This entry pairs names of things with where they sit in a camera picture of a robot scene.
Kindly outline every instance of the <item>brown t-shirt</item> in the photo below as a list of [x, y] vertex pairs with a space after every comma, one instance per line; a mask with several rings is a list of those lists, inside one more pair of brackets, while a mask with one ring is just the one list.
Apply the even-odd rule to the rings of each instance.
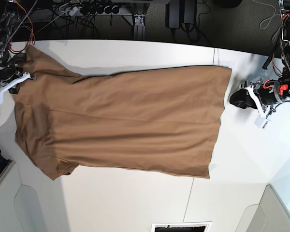
[[209, 178], [231, 70], [196, 66], [84, 77], [34, 47], [14, 95], [16, 141], [48, 177], [78, 165]]

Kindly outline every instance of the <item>dark floor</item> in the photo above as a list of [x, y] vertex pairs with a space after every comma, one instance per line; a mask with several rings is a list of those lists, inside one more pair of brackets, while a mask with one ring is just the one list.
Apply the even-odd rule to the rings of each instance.
[[[212, 0], [205, 0], [210, 7], [208, 14], [200, 16], [200, 29], [207, 36], [214, 47], [231, 50], [245, 51], [255, 54], [268, 55], [273, 47], [271, 37], [279, 28], [280, 16], [275, 16], [267, 29], [260, 29], [259, 23], [273, 15], [274, 10], [270, 6], [265, 6], [253, 2], [253, 0], [243, 0], [242, 3], [232, 9], [224, 9], [216, 6]], [[276, 6], [278, 10], [278, 0], [258, 0], [263, 3]], [[151, 4], [146, 16], [145, 40], [155, 42], [194, 44], [208, 46], [207, 40], [202, 38], [198, 43], [191, 42], [187, 34], [177, 29], [175, 38], [169, 28], [165, 26], [166, 6], [162, 4]], [[208, 8], [205, 4], [197, 4], [197, 13], [205, 13]], [[55, 22], [64, 25], [66, 21], [58, 18]], [[132, 27], [121, 16], [96, 16], [95, 27], [98, 30], [87, 29], [83, 35], [80, 31], [82, 25], [70, 26], [69, 32], [66, 28], [51, 30], [50, 25], [37, 35], [38, 40], [46, 39], [117, 39], [132, 40]], [[190, 34], [191, 38], [196, 38], [196, 32]]]

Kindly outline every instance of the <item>white table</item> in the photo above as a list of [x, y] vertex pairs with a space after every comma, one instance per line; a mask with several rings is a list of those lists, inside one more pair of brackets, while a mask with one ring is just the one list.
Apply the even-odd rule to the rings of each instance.
[[[13, 44], [16, 50], [23, 46], [24, 43]], [[270, 66], [267, 71], [261, 69], [266, 57], [137, 41], [43, 41], [35, 46], [66, 68], [83, 75], [188, 65], [232, 68], [225, 96], [226, 109], [210, 164], [210, 180], [78, 167], [72, 175], [52, 182], [15, 144], [14, 103], [6, 94], [0, 106], [0, 147], [6, 156], [16, 161], [21, 182], [37, 191], [50, 232], [115, 229], [146, 232], [153, 222], [196, 221], [213, 221], [210, 232], [235, 231], [247, 206], [259, 203], [265, 185], [275, 182], [277, 175], [288, 176], [289, 167], [284, 164], [290, 159], [290, 138], [286, 137], [286, 134], [290, 136], [290, 103], [280, 106], [272, 117], [273, 124], [263, 131], [253, 124], [258, 114], [256, 110], [242, 110], [228, 103], [232, 89], [241, 80], [274, 77]], [[290, 201], [289, 195], [280, 188], [280, 182], [277, 187], [278, 193]]]

